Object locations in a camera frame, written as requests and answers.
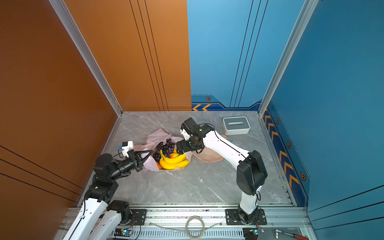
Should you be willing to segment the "pink plastic bag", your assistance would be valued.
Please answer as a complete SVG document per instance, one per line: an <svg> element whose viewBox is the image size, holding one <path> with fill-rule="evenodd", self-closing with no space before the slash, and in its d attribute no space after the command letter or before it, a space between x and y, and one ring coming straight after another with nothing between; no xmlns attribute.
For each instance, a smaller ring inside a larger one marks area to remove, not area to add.
<svg viewBox="0 0 384 240"><path fill-rule="evenodd" d="M153 152L154 152L155 147L160 142L163 142L169 138L171 138L175 143L182 140L182 138L174 137L173 135L168 134L168 133L164 132L163 130L159 129L147 137L146 144L134 146L134 150L135 151L153 150ZM191 157L190 154L183 154L183 155L185 155L187 157L187 159L190 161L190 157ZM169 171L169 170L163 169L160 166L160 162L155 161L155 159L153 158L153 155L144 163L144 169L146 171L152 171L152 172Z"/></svg>

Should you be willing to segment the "dark purple grape bunch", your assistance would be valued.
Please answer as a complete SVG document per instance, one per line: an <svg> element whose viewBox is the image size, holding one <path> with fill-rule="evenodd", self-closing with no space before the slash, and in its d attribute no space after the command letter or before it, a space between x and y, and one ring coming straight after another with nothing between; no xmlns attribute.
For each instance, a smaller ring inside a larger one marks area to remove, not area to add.
<svg viewBox="0 0 384 240"><path fill-rule="evenodd" d="M171 139L166 139L163 142L160 142L154 149L153 158L156 162L159 162L162 158L161 152L167 158L170 157L170 154L174 152L176 148L176 143Z"/></svg>

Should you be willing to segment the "yellow banana bunch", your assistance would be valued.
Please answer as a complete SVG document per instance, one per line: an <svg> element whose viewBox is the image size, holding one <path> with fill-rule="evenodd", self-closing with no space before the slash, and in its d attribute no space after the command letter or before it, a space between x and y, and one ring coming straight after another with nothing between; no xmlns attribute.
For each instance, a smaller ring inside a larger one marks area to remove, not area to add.
<svg viewBox="0 0 384 240"><path fill-rule="evenodd" d="M175 158L167 158L162 151L160 151L160 155L160 166L165 170L180 170L190 163L185 155L179 155Z"/></svg>

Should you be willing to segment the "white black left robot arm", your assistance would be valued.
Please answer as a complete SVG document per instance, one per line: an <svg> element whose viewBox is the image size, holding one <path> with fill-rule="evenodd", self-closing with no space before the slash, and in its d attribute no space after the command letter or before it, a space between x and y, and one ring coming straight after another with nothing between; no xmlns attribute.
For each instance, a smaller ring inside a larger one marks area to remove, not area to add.
<svg viewBox="0 0 384 240"><path fill-rule="evenodd" d="M125 201L113 200L118 189L117 180L131 171L143 169L152 150L130 150L124 160L111 154L100 155L94 166L95 175L83 199L77 217L65 235L66 240L106 240L108 237L128 237L134 227L144 226L147 210L131 210Z"/></svg>

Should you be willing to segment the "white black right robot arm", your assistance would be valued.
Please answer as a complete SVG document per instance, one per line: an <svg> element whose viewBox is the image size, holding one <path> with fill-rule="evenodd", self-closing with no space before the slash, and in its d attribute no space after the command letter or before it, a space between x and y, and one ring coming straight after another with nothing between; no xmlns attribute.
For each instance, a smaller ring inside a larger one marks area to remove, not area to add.
<svg viewBox="0 0 384 240"><path fill-rule="evenodd" d="M237 171L236 182L242 191L241 201L235 213L229 217L228 225L265 226L265 211L259 207L261 189L268 177L263 158L256 150L249 152L224 139L212 124L197 124L192 118L181 125L184 139L177 142L177 153L196 152L206 148L213 150L227 160Z"/></svg>

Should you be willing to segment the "beige fruit plate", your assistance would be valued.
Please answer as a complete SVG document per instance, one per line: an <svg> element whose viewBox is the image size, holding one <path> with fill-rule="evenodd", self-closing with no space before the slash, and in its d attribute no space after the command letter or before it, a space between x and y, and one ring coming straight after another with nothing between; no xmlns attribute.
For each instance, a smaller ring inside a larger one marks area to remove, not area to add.
<svg viewBox="0 0 384 240"><path fill-rule="evenodd" d="M205 163L219 162L219 161L222 161L224 159L217 152L215 152L212 149L207 148L207 147L205 147L200 154L196 153L196 151L192 151L192 153L195 157L197 157L199 160L201 160Z"/></svg>

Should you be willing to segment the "white grey tissue box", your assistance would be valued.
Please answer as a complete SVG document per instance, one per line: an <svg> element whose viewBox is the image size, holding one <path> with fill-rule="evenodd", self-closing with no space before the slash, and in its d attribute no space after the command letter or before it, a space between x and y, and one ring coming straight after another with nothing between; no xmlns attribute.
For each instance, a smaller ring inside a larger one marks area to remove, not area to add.
<svg viewBox="0 0 384 240"><path fill-rule="evenodd" d="M223 129L227 136L245 135L251 129L245 116L223 118Z"/></svg>

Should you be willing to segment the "green circuit board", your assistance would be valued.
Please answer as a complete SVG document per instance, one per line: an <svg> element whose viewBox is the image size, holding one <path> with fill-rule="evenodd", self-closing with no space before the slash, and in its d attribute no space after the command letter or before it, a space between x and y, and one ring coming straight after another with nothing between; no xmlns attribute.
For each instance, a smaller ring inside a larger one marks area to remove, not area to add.
<svg viewBox="0 0 384 240"><path fill-rule="evenodd" d="M133 235L134 230L129 228L116 228L115 232L113 233L114 238L117 237L131 237Z"/></svg>

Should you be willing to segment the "aluminium front rail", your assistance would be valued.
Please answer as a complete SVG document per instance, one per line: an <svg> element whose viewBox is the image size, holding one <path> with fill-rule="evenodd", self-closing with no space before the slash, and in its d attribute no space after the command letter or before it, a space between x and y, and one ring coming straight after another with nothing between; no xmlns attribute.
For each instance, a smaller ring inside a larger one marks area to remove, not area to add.
<svg viewBox="0 0 384 240"><path fill-rule="evenodd" d="M208 237L209 230L223 229L225 233L243 233L246 239L257 239L266 228L311 228L309 217L300 207L274 207L261 205L267 219L265 226L235 224L228 225L229 217L238 216L235 205L134 205L131 210L147 210L142 228L134 227L132 237L147 239L153 232L166 230L164 234L171 237L175 231L179 237L185 235L191 240Z"/></svg>

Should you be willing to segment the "red handled tool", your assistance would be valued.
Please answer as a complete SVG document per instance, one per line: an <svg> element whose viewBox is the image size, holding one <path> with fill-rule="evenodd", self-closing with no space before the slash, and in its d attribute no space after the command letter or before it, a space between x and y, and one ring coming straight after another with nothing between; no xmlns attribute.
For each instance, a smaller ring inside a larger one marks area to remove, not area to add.
<svg viewBox="0 0 384 240"><path fill-rule="evenodd" d="M293 234L293 233L288 233L288 232L284 232L282 230L279 230L279 229L274 229L273 230L274 233L275 233L275 238L276 239L279 239L279 235L286 235L286 236L289 236L291 238L295 238L297 240L309 240L309 238L307 237L304 237L302 235L298 235L298 234Z"/></svg>

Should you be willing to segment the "aluminium corner post left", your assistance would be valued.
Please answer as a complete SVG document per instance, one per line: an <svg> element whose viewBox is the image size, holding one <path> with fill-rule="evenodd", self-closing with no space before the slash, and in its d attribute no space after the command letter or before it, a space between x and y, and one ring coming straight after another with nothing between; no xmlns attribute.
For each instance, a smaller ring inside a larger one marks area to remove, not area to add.
<svg viewBox="0 0 384 240"><path fill-rule="evenodd" d="M61 23L65 27L67 33L87 64L89 70L93 74L103 93L105 94L110 105L114 109L118 117L122 116L123 109L119 104L112 88L110 87L105 75L103 74L99 64L97 63L91 49L89 48L85 38L83 37L79 27L72 17L67 5L64 1L49 0L51 6L59 17Z"/></svg>

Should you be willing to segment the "aluminium corner post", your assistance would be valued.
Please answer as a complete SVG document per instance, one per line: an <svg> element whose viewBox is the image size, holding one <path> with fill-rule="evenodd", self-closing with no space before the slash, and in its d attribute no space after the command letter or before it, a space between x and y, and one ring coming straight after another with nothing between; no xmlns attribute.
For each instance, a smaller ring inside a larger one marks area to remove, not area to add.
<svg viewBox="0 0 384 240"><path fill-rule="evenodd" d="M89 70L93 74L103 93L105 94L110 105L114 109L118 117L122 116L123 109L119 104L112 88L110 87L105 75L103 74L99 64L97 63L91 49L89 48L85 38L83 37L79 27L72 17L67 5L64 1L49 0L51 6L59 17L61 23L65 27L67 33L87 64Z"/></svg>
<svg viewBox="0 0 384 240"><path fill-rule="evenodd" d="M318 2L319 0L306 0L304 2L290 37L287 41L285 49L282 53L282 56L279 60L279 63L265 92L262 103L259 107L258 113L260 117L262 117L267 110L267 107L272 100L272 97L286 71L287 66L289 65L289 62L297 48L298 43L301 40L301 37L313 15L313 12L315 11Z"/></svg>

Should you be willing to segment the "aluminium corner post right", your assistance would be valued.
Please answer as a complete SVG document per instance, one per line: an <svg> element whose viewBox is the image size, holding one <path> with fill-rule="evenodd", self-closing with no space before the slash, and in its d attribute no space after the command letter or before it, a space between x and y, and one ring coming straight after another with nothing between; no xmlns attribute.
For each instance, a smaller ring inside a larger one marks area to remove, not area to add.
<svg viewBox="0 0 384 240"><path fill-rule="evenodd" d="M272 97L286 71L287 66L289 65L289 62L297 48L298 43L301 40L301 37L313 15L313 12L315 11L318 2L319 0L306 0L304 2L290 37L287 41L285 49L282 53L282 56L279 60L279 63L265 92L262 103L259 107L258 113L260 117L262 117L267 110L267 107L272 100Z"/></svg>

